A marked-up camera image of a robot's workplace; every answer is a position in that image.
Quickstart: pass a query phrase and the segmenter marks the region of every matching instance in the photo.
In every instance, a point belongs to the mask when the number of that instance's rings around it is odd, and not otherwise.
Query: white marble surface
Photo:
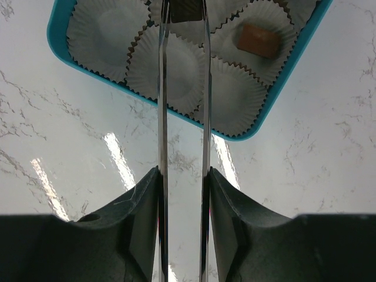
[[[156,109],[52,54],[52,4],[0,0],[0,213],[76,220],[156,165]],[[375,21],[374,0],[334,0],[261,130],[216,138],[212,165],[290,217],[376,212]],[[171,281],[197,281],[202,131],[171,115],[169,160]]]

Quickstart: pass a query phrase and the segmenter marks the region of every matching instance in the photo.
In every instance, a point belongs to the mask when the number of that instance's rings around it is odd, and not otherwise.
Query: teal tray
[[[279,93],[281,92],[291,72],[295,68],[295,65],[299,61],[300,56],[303,54],[306,46],[311,40],[323,16],[327,12],[327,9],[329,8],[331,2],[332,0],[321,0],[321,2],[317,4],[317,7],[313,12],[311,19],[308,21],[305,28],[301,31],[296,46],[294,47],[294,50],[292,51],[291,56],[289,57],[286,65],[284,66],[280,76],[278,77],[275,84],[269,89],[268,97],[254,125],[246,133],[237,137],[225,136],[220,134],[219,132],[212,130],[213,134],[221,136],[231,141],[246,140],[256,134],[256,132],[260,129],[261,125],[263,124],[269,111],[271,110],[271,107],[273,107],[274,102],[276,101]],[[156,106],[157,104],[155,102],[141,97],[140,95],[129,90],[126,86],[111,82],[106,78],[103,78],[95,73],[92,73],[80,67],[76,62],[73,61],[68,52],[68,46],[66,41],[66,29],[68,28],[69,18],[71,17],[73,7],[75,6],[75,4],[76,0],[55,0],[47,27],[47,40],[52,52],[56,55],[56,57],[58,57],[62,62],[66,63],[67,65],[75,69],[78,69],[79,71],[84,72],[90,76],[93,76],[94,78],[99,79],[109,85],[112,85],[113,87],[121,91],[124,91],[134,97],[144,100],[145,102],[148,102],[153,106]],[[201,124],[193,120],[190,120],[188,117],[180,115],[174,112],[173,110],[169,110],[169,112],[198,127],[203,127]]]

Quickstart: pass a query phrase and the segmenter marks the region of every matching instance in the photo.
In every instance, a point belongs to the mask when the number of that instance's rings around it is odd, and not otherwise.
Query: white paper cupcake liner
[[[218,58],[211,60],[211,126],[234,137],[254,124],[267,96],[266,87],[240,66],[229,65]],[[203,107],[193,120],[203,123]]]
[[[140,95],[157,99],[159,28],[147,28],[130,54],[127,85]],[[167,104],[183,115],[197,108],[203,96],[202,48],[170,34],[167,55]]]
[[[285,0],[286,7],[291,16],[291,22],[296,32],[300,32],[306,26],[316,8],[317,2],[321,0]]]
[[[214,32],[217,28],[220,28],[221,24],[224,24],[228,18],[231,18],[232,15],[235,15],[246,7],[248,2],[249,0],[207,0],[210,32]],[[149,6],[152,13],[151,19],[156,25],[160,24],[162,0],[152,0]],[[200,45],[204,42],[204,26],[202,21],[172,23],[170,30],[177,36],[182,36],[195,44]]]
[[[271,1],[258,0],[248,4],[239,16],[211,35],[211,54],[225,62],[240,63],[256,73],[265,85],[270,86],[276,81],[290,56],[297,34],[283,8]],[[262,58],[237,49],[244,24],[255,25],[281,36],[280,50],[275,59]]]
[[[78,0],[66,31],[68,51],[84,68],[124,81],[128,48],[149,19],[140,0]]]

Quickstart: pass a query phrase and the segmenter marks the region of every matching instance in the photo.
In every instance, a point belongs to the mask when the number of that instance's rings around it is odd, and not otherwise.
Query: chocolate candy
[[[237,48],[261,57],[274,59],[280,44],[281,37],[278,34],[258,26],[244,24]]]

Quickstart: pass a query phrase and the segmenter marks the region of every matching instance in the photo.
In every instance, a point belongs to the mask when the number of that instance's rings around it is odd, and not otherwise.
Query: brown chocolate piece
[[[245,24],[237,44],[239,50],[273,59],[281,44],[281,37],[258,26]]]

